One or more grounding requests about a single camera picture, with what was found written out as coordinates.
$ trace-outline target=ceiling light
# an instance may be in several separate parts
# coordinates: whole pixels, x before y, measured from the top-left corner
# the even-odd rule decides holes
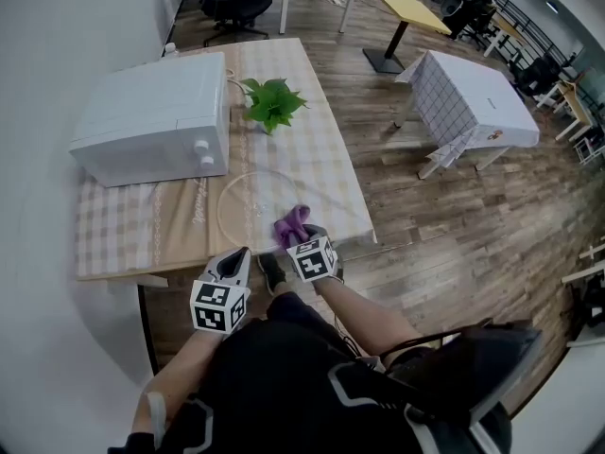
[[[546,4],[552,11],[559,13],[559,9],[557,9],[557,6],[553,2],[546,2]]]

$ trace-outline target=forearm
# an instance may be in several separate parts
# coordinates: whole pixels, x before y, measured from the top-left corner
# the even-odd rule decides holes
[[[176,415],[187,395],[193,392],[208,370],[222,335],[196,331],[181,351],[145,386],[132,423],[132,432],[152,432],[147,394],[164,398],[166,422]]]
[[[377,305],[334,278],[320,279],[313,286],[370,355],[380,355],[403,341],[420,337],[399,312]]]

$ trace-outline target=microwave knob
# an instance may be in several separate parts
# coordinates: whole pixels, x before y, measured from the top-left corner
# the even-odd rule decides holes
[[[210,145],[208,145],[208,142],[206,140],[198,140],[196,141],[196,144],[193,146],[193,149],[196,151],[196,153],[198,155],[201,155],[202,153],[205,153],[206,151],[208,151]]]
[[[201,160],[199,160],[199,164],[202,166],[210,166],[215,164],[215,159],[212,156],[203,156]]]

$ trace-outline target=white bottle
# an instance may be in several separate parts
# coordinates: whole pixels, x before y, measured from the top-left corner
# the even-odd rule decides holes
[[[164,59],[178,57],[179,51],[177,50],[177,46],[174,45],[173,42],[169,42],[164,47]]]

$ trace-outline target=wooden floor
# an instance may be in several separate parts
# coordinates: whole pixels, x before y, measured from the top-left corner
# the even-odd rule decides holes
[[[273,1],[257,28],[277,37],[281,0]],[[539,147],[512,149],[482,172],[474,164],[487,152],[467,152],[451,168],[418,180],[416,172],[434,143],[417,115],[394,129],[397,107],[409,90],[394,84],[393,76],[376,75],[361,51],[386,48],[398,21],[378,0],[357,0],[341,35],[342,12],[327,0],[290,0],[286,37],[300,37],[313,63],[379,241],[340,251],[347,284],[401,310],[425,334],[485,317],[531,319],[544,330],[544,348],[535,368],[505,399],[514,412],[564,353],[569,325],[560,313],[570,297],[560,279],[578,268],[580,250],[601,235],[605,174],[598,166],[581,168],[569,144],[555,142],[568,120],[540,112],[534,113],[542,132]],[[213,32],[198,0],[188,0],[172,40],[186,50],[200,47]],[[396,54],[409,65],[426,49],[506,71],[504,63],[486,60],[471,44],[415,26]],[[188,296],[197,274],[174,273],[169,291],[146,291],[161,366],[192,332]],[[251,287],[251,313],[262,316],[268,297],[258,271]],[[308,287],[299,292],[333,320]]]

